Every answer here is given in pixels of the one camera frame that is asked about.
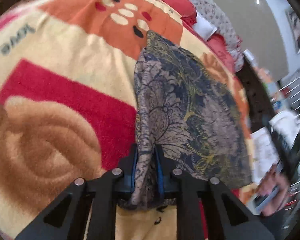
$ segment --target blanket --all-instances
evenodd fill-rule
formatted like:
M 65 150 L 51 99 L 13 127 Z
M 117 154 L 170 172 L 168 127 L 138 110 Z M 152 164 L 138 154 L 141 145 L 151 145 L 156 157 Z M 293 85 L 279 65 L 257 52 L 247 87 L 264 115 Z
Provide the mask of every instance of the blanket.
M 252 158 L 242 85 L 173 8 L 159 0 L 19 4 L 0 17 L 0 232 L 8 239 L 75 178 L 98 178 L 128 155 L 138 108 L 134 70 L 150 29 L 226 86 Z M 174 207 L 140 212 L 118 208 L 117 239 L 175 238 Z

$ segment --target white cloth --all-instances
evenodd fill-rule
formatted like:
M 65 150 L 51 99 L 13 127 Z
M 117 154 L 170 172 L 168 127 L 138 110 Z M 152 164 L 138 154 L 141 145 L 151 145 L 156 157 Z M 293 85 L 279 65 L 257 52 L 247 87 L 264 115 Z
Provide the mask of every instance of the white cloth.
M 207 41 L 213 33 L 217 31 L 217 27 L 208 22 L 198 11 L 197 11 L 197 23 L 192 25 L 192 28 Z
M 282 134 L 291 148 L 300 131 L 300 119 L 290 110 L 278 113 L 270 120 L 274 130 Z M 251 134 L 255 145 L 255 158 L 253 160 L 252 181 L 259 184 L 272 164 L 277 163 L 279 156 L 268 129 L 263 127 Z

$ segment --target wall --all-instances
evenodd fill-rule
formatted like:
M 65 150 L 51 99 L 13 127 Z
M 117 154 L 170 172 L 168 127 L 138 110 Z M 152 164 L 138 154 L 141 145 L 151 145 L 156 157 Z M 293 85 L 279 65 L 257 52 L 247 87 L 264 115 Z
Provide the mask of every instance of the wall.
M 290 76 L 300 68 L 300 53 L 297 54 L 293 33 L 285 12 L 290 5 L 286 0 L 266 0 L 266 2 L 272 10 L 282 36 L 288 63 L 288 76 Z

